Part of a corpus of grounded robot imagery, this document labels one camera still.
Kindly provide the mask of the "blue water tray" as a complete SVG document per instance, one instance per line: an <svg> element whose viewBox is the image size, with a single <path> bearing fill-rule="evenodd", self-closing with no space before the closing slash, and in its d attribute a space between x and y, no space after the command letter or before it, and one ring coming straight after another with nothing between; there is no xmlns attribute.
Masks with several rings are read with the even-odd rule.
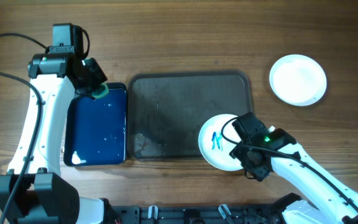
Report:
<svg viewBox="0 0 358 224"><path fill-rule="evenodd" d="M71 101L65 131L63 161L66 166L116 165L125 161L127 149L127 88L108 83L109 93L97 100Z"/></svg>

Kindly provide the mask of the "green yellow sponge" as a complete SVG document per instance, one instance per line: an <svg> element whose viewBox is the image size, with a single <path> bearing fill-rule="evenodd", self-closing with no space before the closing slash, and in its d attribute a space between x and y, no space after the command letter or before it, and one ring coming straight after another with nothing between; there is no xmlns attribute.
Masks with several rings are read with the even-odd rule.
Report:
<svg viewBox="0 0 358 224"><path fill-rule="evenodd" d="M103 82L102 84L100 84L98 89L96 89L95 91L92 92L91 96L94 99L100 99L100 98L103 98L104 96L106 96L108 93L109 93L108 85L106 82Z"/></svg>

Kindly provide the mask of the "white plate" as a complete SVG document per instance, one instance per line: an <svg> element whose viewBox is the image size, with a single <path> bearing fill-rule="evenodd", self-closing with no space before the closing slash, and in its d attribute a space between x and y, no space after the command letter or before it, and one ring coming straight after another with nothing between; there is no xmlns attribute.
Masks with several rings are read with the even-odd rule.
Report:
<svg viewBox="0 0 358 224"><path fill-rule="evenodd" d="M293 106L309 106L326 93L327 78L322 66L310 57L286 55L271 67L269 84L274 94Z"/></svg>
<svg viewBox="0 0 358 224"><path fill-rule="evenodd" d="M231 120L224 131L221 131L223 125L235 117L236 115L233 114L213 116L201 127L198 135L198 146L202 156L213 167L224 171L243 169L240 161L229 155L241 140L232 126L234 120Z"/></svg>

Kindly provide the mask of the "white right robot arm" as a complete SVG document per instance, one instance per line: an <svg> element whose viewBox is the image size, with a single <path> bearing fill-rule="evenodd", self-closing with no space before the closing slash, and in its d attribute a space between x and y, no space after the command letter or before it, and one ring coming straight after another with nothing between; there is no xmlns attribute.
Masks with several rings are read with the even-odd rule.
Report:
<svg viewBox="0 0 358 224"><path fill-rule="evenodd" d="M279 212L286 223L358 223L358 193L314 161L296 139L282 129L240 129L230 155L241 162L248 179L263 181L272 172L294 185L298 195L282 198Z"/></svg>

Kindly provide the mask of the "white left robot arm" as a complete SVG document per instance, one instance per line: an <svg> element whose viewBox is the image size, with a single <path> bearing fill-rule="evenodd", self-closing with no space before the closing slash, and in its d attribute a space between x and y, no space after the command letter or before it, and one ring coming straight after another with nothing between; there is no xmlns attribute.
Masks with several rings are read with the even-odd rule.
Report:
<svg viewBox="0 0 358 224"><path fill-rule="evenodd" d="M30 101L18 148L0 175L0 221L107 223L106 199L81 197L60 174L60 147L71 102L107 80L93 58L37 54L29 64Z"/></svg>

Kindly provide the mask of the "dark brown serving tray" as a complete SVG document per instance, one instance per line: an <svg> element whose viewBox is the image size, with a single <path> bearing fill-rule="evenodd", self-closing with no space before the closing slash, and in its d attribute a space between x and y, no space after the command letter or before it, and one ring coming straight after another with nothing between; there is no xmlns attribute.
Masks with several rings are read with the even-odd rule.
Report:
<svg viewBox="0 0 358 224"><path fill-rule="evenodd" d="M238 70L138 74L128 86L127 150L138 160L200 159L202 125L252 111Z"/></svg>

